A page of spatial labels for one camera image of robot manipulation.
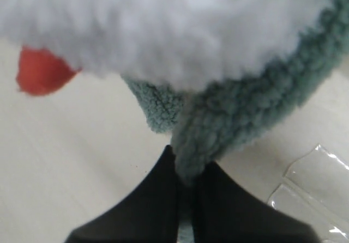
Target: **white fluffy fur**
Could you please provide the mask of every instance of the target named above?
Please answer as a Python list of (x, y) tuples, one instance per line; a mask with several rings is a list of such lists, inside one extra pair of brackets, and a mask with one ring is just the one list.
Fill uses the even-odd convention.
[(178, 90), (258, 76), (328, 0), (0, 0), (0, 35), (74, 68)]

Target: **stuffed animal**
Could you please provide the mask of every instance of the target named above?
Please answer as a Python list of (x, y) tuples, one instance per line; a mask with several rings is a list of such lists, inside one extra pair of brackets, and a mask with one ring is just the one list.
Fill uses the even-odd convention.
[(0, 35), (24, 46), (17, 81), (34, 96), (120, 74), (191, 185), (336, 68), (349, 0), (0, 0)]

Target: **clear plastic packaging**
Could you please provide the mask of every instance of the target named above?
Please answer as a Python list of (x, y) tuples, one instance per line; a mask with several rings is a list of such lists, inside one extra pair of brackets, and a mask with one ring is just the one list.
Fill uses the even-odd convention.
[(290, 165), (268, 204), (311, 224), (323, 243), (349, 242), (349, 166), (321, 145)]

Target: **green plush leg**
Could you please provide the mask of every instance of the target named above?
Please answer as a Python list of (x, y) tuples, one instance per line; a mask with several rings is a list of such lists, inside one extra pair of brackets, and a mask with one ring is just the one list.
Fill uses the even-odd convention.
[(190, 183), (227, 149), (261, 136), (300, 106), (348, 49), (349, 0), (333, 0), (321, 30), (302, 37), (288, 62), (270, 64), (260, 78), (215, 84), (191, 97), (172, 136), (177, 173)]
[(183, 96), (169, 87), (157, 87), (128, 78), (124, 78), (124, 81), (136, 96), (149, 127), (157, 133), (172, 131), (183, 108)]

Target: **black object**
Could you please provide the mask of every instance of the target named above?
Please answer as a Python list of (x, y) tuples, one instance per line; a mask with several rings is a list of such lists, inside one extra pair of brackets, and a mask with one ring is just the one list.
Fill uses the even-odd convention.
[(170, 146), (138, 188), (65, 243), (175, 243), (184, 199), (192, 202), (196, 243), (320, 243), (310, 226), (248, 194), (216, 163), (184, 187)]

